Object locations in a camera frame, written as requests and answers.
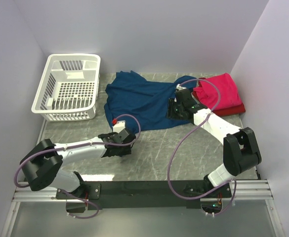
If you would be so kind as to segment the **blue t shirt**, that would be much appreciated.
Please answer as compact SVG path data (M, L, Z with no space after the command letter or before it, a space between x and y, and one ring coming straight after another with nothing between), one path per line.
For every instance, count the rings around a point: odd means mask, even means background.
M194 79L182 76L175 82L147 81L134 71L118 72L111 84L106 86L108 95L104 112L110 127L112 121L122 114L137 118L141 130L161 130L188 124L188 121L167 119L169 98L175 97L178 84Z

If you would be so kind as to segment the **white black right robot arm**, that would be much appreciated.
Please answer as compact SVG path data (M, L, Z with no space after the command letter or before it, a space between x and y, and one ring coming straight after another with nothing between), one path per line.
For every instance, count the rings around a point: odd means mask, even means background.
M168 101L166 117L187 120L223 145L222 164L204 177L197 188L198 194L214 197L226 182L261 163L254 131L249 127L240 128L217 116L207 106L197 102L187 88L176 89L175 98Z

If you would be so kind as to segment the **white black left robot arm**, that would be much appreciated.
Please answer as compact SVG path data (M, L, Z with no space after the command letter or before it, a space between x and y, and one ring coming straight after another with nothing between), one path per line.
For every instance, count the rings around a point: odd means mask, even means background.
M54 187L73 198L82 198L89 195L86 181L77 171L65 171L63 167L89 158L129 155L136 139L127 128L68 144L44 139L20 161L18 170L23 172L32 191Z

